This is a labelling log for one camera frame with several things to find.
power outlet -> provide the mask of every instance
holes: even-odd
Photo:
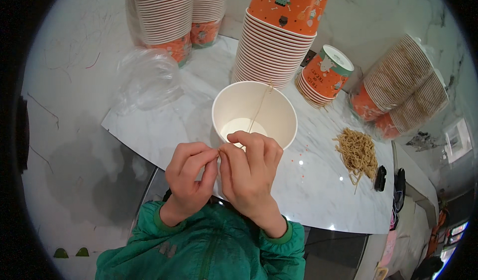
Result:
[[[314,56],[316,55],[317,53],[314,52],[313,50],[309,50],[307,52],[307,55],[304,57],[302,63],[300,64],[300,66],[304,67],[306,66],[311,60],[312,58],[314,58]]]

zipper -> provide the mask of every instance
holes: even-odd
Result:
[[[221,231],[220,229],[214,229],[214,237],[212,241],[209,243],[209,246],[207,247],[205,256],[203,258],[203,262],[201,264],[201,269],[199,270],[199,278],[198,278],[199,280],[207,280],[207,277],[209,276],[209,268],[211,266],[211,259],[216,249],[216,245],[218,244],[218,241],[219,241],[220,231]]]

hand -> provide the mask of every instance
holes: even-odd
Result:
[[[195,181],[205,167],[201,181]],[[218,175],[218,150],[202,142],[180,143],[166,168],[171,196],[161,207],[164,224],[175,226],[197,213],[212,195]]]
[[[270,237],[281,237],[287,223],[271,196],[272,182],[283,149],[258,133],[237,131],[228,135],[231,143],[219,148],[222,192],[241,214],[250,218]],[[246,147],[246,152],[233,143]]]

green jacket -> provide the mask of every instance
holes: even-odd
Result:
[[[304,230],[287,222],[281,238],[269,238],[248,219],[205,205],[175,227],[159,217],[164,202],[141,207],[125,247],[103,252],[96,279],[303,279]]]

jacket cuff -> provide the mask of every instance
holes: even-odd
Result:
[[[287,242],[289,242],[292,238],[292,225],[291,223],[284,217],[282,216],[287,223],[287,230],[285,231],[284,235],[278,238],[272,238],[268,237],[267,234],[264,232],[264,230],[260,230],[260,235],[262,235],[267,241],[276,244],[276,245],[282,245]]]
[[[169,227],[168,225],[163,223],[163,221],[161,220],[161,217],[159,216],[159,210],[161,209],[163,205],[164,204],[160,205],[158,209],[154,211],[154,215],[153,215],[153,221],[158,227],[158,229],[168,233],[174,233],[174,232],[179,232],[183,230],[184,227],[186,226],[186,220],[181,221],[181,223],[173,227]]]

